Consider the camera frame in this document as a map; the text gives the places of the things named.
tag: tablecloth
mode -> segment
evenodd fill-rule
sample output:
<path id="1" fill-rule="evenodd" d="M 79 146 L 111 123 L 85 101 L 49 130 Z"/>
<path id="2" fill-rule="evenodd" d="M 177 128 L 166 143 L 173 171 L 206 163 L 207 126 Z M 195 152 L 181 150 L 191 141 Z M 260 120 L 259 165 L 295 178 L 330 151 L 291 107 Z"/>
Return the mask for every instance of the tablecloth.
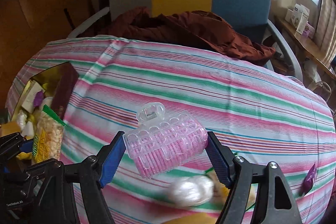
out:
<path id="1" fill-rule="evenodd" d="M 15 78 L 6 106 L 10 113 L 28 79 L 70 61 L 80 78 L 67 107 L 61 160 L 80 162 L 112 140 L 119 130 L 136 128 L 136 112 L 161 102 L 168 114 L 189 111 L 222 144 L 252 163 L 276 161 L 296 198 L 303 223 L 318 223 L 335 177 L 335 128 L 322 98 L 293 77 L 221 54 L 177 45 L 109 36 L 50 42 Z M 299 197 L 308 170 L 316 163 L 313 189 Z M 178 177 L 211 167 L 204 152 L 175 170 L 147 180 L 124 154 L 103 193 L 116 223 L 162 223 L 206 212 L 217 217 L 217 194 L 197 207 L 177 208 L 167 187 Z M 82 223 L 87 223 L 80 189 L 74 185 Z M 245 213 L 249 223 L 253 209 Z"/>

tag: snack bag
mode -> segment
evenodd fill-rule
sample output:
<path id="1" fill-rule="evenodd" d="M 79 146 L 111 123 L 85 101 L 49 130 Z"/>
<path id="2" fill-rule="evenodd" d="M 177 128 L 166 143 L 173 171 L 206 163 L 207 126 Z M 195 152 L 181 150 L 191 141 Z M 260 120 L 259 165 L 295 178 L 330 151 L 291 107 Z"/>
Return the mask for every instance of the snack bag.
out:
<path id="1" fill-rule="evenodd" d="M 59 160 L 65 123 L 44 105 L 37 123 L 32 156 L 35 163 L 54 158 Z"/>

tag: screw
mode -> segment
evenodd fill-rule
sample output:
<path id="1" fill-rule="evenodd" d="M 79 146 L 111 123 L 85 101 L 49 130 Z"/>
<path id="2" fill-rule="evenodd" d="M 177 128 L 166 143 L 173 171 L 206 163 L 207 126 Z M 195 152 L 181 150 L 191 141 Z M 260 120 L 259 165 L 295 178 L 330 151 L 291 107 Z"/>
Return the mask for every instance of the screw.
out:
<path id="1" fill-rule="evenodd" d="M 271 168 L 273 168 L 273 169 L 278 168 L 278 164 L 277 164 L 276 162 L 273 162 L 273 161 L 271 161 L 271 162 L 269 163 L 269 166 L 270 166 Z"/>
<path id="2" fill-rule="evenodd" d="M 91 162 L 95 162 L 97 160 L 97 157 L 96 156 L 88 156 L 87 157 L 89 159 L 89 161 Z"/>
<path id="3" fill-rule="evenodd" d="M 245 159 L 242 156 L 235 156 L 235 160 L 237 162 L 244 162 Z"/>

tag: dark red fabric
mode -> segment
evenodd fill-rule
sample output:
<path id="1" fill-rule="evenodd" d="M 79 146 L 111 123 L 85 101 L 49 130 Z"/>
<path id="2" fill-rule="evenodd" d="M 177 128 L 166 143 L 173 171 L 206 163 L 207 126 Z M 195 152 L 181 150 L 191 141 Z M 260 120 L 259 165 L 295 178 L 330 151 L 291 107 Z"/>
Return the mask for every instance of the dark red fabric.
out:
<path id="1" fill-rule="evenodd" d="M 260 66 L 275 53 L 275 48 L 251 42 L 220 16 L 204 11 L 151 18 L 146 7 L 137 7 L 118 16 L 100 34 L 212 50 Z"/>

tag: gray armrest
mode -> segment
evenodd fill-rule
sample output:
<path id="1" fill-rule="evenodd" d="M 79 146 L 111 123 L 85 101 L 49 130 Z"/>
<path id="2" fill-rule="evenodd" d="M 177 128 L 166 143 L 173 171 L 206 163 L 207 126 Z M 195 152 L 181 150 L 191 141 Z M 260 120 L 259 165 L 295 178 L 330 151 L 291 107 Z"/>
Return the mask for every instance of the gray armrest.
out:
<path id="1" fill-rule="evenodd" d="M 77 35 L 84 32 L 88 27 L 90 27 L 93 23 L 95 23 L 102 16 L 106 15 L 110 11 L 110 7 L 105 7 L 101 9 L 98 13 L 95 13 L 92 17 L 89 17 L 85 20 L 81 25 L 79 25 L 76 29 L 74 29 L 67 38 L 75 38 Z"/>
<path id="2" fill-rule="evenodd" d="M 294 70 L 293 76 L 302 82 L 302 70 L 299 61 L 297 61 L 296 56 L 294 55 L 292 49 L 289 47 L 286 40 L 283 38 L 281 33 L 278 31 L 278 29 L 273 25 L 273 23 L 270 20 L 267 20 L 267 28 L 272 34 L 275 41 L 277 42 L 279 48 L 281 49 L 283 55 L 285 56 L 286 61 L 288 61 L 289 64 L 293 67 Z"/>

